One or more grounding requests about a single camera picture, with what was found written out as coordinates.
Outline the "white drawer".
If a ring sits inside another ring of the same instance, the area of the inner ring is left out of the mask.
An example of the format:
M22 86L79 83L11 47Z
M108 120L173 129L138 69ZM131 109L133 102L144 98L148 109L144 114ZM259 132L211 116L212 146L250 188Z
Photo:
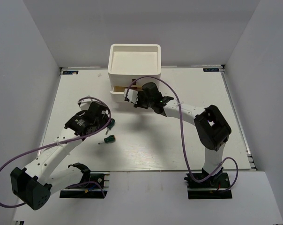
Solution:
M112 88L112 91L110 91L111 98L114 102L116 103L124 103L124 90L127 89L127 87L122 87L122 86L114 86ZM131 87L130 89L141 91L141 87Z
M113 75L113 74L109 74L109 79L110 79L110 84L112 87L115 86L119 86L119 87L128 87L134 80L143 77L145 75ZM138 80L136 82L136 86L141 87L144 84L148 83L148 82L154 82L157 87L160 85L160 81L154 79L154 77L156 78L160 78L160 75L149 75L151 78L146 77L146 78L142 78L140 80Z

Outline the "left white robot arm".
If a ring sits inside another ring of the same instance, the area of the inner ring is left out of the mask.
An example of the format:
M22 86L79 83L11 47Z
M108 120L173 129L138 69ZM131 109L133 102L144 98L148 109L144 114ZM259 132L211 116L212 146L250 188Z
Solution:
M107 126L109 108L91 101L80 105L81 111L66 122L52 147L46 148L23 169L16 167L10 174L12 191L26 205L38 210L50 196L67 187L86 187L90 183L90 169L82 163L73 163L63 171L55 169L88 135Z

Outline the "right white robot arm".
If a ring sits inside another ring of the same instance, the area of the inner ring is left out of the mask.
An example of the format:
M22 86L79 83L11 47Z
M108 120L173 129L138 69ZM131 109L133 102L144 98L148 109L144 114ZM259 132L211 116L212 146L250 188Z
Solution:
M134 107L151 108L156 114L180 120L183 155L190 177L196 183L214 187L220 181L223 171L223 150L231 134L231 127L215 105L206 108L184 104L177 97L163 96L154 82L144 84L141 90L127 89L127 101ZM195 126L198 137L205 147L202 178L196 179L191 172L185 149L183 122Z

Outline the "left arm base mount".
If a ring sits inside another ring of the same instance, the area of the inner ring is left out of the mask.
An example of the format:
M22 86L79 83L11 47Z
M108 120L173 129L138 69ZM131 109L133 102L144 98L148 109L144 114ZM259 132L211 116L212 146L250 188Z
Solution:
M109 172L92 172L86 165L76 163L68 168L79 169L81 180L60 191L61 199L104 199L108 192Z

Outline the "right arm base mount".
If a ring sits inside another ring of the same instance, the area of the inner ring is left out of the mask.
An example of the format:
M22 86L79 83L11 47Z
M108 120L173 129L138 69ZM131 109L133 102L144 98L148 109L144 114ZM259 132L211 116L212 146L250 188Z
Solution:
M187 184L187 194L189 200L211 200L211 199L232 199L230 180L228 173L223 172L216 180L206 180L202 183L193 181L190 174L184 178Z

